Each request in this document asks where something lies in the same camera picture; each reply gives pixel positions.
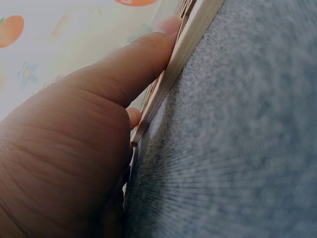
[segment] skin wrinkle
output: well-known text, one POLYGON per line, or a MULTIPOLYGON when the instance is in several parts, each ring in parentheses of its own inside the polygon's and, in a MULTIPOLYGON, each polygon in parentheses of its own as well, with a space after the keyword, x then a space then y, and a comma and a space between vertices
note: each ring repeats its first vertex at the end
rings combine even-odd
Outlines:
MULTIPOLYGON (((13 175, 11 174, 11 172, 9 171, 9 169, 8 169, 5 165, 3 165, 3 168, 5 168, 6 172, 10 175, 11 180, 14 181, 14 183, 17 185, 17 187, 20 189, 20 191, 22 191, 24 194, 26 194, 27 197, 28 197, 29 199, 31 199, 38 207, 41 207, 41 205, 38 204, 38 203, 36 203, 36 201, 34 200, 34 198, 33 198, 29 193, 27 193, 27 191, 26 191, 22 186, 20 186, 19 182, 13 177, 13 175)), ((34 210, 33 207, 29 206, 29 204, 28 204, 27 202, 24 202, 24 201, 23 201, 22 199, 20 199, 18 196, 16 196, 15 198, 16 198, 21 204, 23 204, 23 206, 24 206, 25 208, 27 208, 28 210, 30 210, 30 211, 31 211, 31 214, 34 214, 34 212, 36 212, 36 214, 41 215, 41 216, 47 218, 48 220, 50 220, 54 225, 57 225, 57 226, 61 227, 62 229, 64 229, 64 227, 63 227, 59 222, 50 219, 50 217, 47 216, 45 213, 40 212, 39 210, 34 210)))
POLYGON ((119 80, 114 75, 110 75, 110 70, 106 73, 106 75, 99 74, 97 70, 92 72, 76 72, 80 74, 82 78, 104 78, 105 80, 100 84, 97 85, 97 80, 84 81, 82 83, 71 83, 72 88, 78 88, 83 91, 89 92, 93 95, 100 96, 106 100, 109 100, 117 105, 122 105, 124 108, 127 108, 130 103, 126 93, 122 90, 119 86, 119 80))

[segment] flower print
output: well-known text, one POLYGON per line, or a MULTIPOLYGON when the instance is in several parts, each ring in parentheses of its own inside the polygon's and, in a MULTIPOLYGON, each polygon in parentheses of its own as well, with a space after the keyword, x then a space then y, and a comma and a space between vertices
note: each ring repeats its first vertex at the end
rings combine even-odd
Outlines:
POLYGON ((36 83, 38 78, 34 75, 38 65, 36 63, 31 64, 25 62, 23 64, 22 70, 18 72, 17 76, 21 80, 21 87, 25 87, 29 81, 36 83))

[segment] finger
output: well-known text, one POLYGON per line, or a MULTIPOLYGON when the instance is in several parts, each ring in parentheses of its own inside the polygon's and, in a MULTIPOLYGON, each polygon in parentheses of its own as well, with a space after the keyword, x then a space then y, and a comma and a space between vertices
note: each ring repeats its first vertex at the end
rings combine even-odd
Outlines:
POLYGON ((180 18, 161 22, 154 33, 134 41, 103 60, 77 71, 77 87, 127 107, 167 67, 180 18))
POLYGON ((141 112, 136 108, 127 108, 127 113, 130 118, 131 130, 133 130, 141 120, 141 112))

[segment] orange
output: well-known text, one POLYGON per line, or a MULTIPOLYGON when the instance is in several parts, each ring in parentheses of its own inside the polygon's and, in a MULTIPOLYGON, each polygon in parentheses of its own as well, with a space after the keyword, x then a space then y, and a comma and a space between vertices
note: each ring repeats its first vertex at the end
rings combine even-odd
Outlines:
POLYGON ((146 5, 153 4, 157 2, 158 0, 115 0, 115 1, 127 6, 146 6, 146 5))
POLYGON ((0 23, 0 48, 12 45, 19 39, 24 28, 22 16, 10 16, 0 23))

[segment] gray fabric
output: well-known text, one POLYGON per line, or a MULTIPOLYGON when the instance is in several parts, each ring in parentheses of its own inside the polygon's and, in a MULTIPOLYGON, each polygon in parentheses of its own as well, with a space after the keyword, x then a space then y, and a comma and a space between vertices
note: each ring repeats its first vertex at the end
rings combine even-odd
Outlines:
POLYGON ((317 237, 317 1, 227 0, 137 148, 129 238, 317 237))

